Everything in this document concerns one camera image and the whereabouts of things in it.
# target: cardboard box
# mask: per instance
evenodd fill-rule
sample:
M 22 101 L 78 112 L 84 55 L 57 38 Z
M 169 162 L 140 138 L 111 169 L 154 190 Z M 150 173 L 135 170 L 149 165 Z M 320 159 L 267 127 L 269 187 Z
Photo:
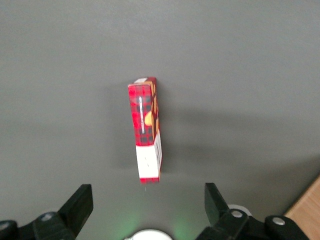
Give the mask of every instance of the cardboard box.
M 162 149 L 157 79 L 155 77 L 140 78 L 129 84 L 128 93 L 140 182 L 143 184 L 159 182 Z

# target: gray surface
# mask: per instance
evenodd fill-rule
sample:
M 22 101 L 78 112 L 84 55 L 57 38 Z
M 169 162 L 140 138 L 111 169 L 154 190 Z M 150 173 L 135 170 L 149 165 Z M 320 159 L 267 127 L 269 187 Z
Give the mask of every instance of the gray surface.
M 0 1 L 0 219 L 91 183 L 78 239 L 191 240 L 204 183 L 262 220 L 320 170 L 320 3 Z M 141 186 L 127 84 L 156 76 L 161 183 Z

